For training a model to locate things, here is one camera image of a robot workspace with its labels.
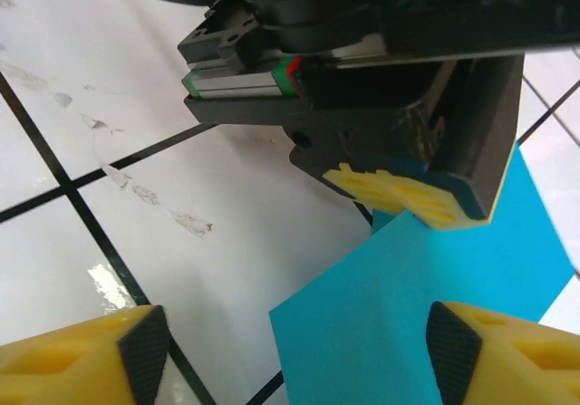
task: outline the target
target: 3d-printed yellow part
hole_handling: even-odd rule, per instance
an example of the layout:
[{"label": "3d-printed yellow part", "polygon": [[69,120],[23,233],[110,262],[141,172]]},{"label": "3d-printed yellow part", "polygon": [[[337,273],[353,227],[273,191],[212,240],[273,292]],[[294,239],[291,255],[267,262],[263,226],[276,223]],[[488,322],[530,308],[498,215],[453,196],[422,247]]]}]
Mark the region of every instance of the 3d-printed yellow part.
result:
[{"label": "3d-printed yellow part", "polygon": [[1,346],[0,405],[134,404],[118,341],[154,308],[140,306]]},{"label": "3d-printed yellow part", "polygon": [[463,405],[580,405],[580,337],[445,303],[483,340]]},{"label": "3d-printed yellow part", "polygon": [[489,222],[489,219],[477,221],[467,217],[457,199],[446,190],[412,178],[393,176],[385,170],[378,170],[376,174],[354,172],[347,163],[341,163],[339,168],[327,171],[324,178],[357,201],[378,210],[398,215],[409,209],[429,227],[441,230]]}]

